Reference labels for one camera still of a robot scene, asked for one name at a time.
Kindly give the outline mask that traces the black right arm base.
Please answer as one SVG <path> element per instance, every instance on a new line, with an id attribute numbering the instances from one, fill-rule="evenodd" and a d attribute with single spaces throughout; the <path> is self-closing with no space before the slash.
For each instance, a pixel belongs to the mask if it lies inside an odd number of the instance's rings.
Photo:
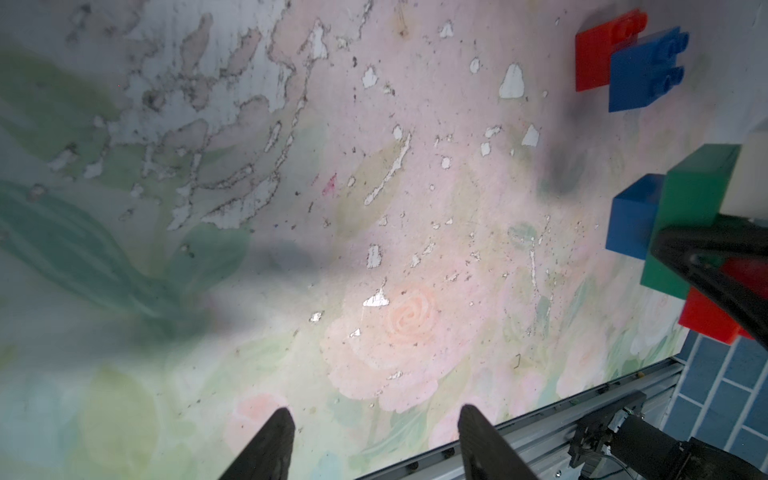
<path id="1" fill-rule="evenodd" d="M 610 432 L 610 425 L 616 415 L 624 410 L 628 410 L 630 414 L 639 413 L 646 399 L 645 393 L 633 391 L 578 420 L 575 434 L 569 443 L 568 453 L 571 457 L 569 466 L 579 467 L 591 455 L 600 453 L 602 447 L 613 435 Z"/>

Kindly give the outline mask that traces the red square lego brick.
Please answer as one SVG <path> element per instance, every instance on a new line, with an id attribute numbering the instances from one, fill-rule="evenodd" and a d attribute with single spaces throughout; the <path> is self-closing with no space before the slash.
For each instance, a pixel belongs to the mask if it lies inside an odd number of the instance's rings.
<path id="1" fill-rule="evenodd" d="M 743 285 L 761 299 L 767 299 L 767 261 L 730 258 L 719 268 L 726 278 Z M 705 337 L 731 345 L 737 337 L 756 340 L 730 312 L 732 301 L 722 295 L 711 298 L 691 287 L 678 324 Z"/>

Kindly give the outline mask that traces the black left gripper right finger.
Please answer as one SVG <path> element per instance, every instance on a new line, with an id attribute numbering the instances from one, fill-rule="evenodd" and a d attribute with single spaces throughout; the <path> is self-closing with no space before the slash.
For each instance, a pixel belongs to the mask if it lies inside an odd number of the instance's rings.
<path id="1" fill-rule="evenodd" d="M 466 479 L 537 480 L 538 477 L 482 412 L 471 404 L 460 410 L 459 443 Z"/>

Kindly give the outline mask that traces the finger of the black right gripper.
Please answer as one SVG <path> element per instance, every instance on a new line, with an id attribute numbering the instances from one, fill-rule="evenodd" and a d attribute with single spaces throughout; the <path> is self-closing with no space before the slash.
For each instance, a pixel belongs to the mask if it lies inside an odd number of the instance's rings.
<path id="1" fill-rule="evenodd" d="M 659 232 L 651 250 L 690 287 L 711 298 L 727 296 L 732 301 L 730 312 L 762 347 L 767 346 L 767 299 L 719 272 L 730 258 L 767 261 L 765 227 L 735 217 L 708 227 L 667 227 Z"/>

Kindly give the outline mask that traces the red small lego brick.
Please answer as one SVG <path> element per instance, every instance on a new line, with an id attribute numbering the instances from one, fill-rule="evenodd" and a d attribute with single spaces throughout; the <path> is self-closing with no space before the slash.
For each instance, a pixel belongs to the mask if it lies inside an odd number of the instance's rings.
<path id="1" fill-rule="evenodd" d="M 610 83 L 613 53 L 637 42 L 648 24 L 648 15 L 631 10 L 575 35 L 575 91 L 583 92 Z"/>

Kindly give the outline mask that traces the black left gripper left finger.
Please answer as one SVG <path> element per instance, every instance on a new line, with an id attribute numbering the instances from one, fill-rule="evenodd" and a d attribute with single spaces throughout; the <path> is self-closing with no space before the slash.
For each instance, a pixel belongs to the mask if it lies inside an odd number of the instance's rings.
<path id="1" fill-rule="evenodd" d="M 219 479 L 287 479 L 295 432 L 290 411 L 286 407 L 278 408 Z"/>

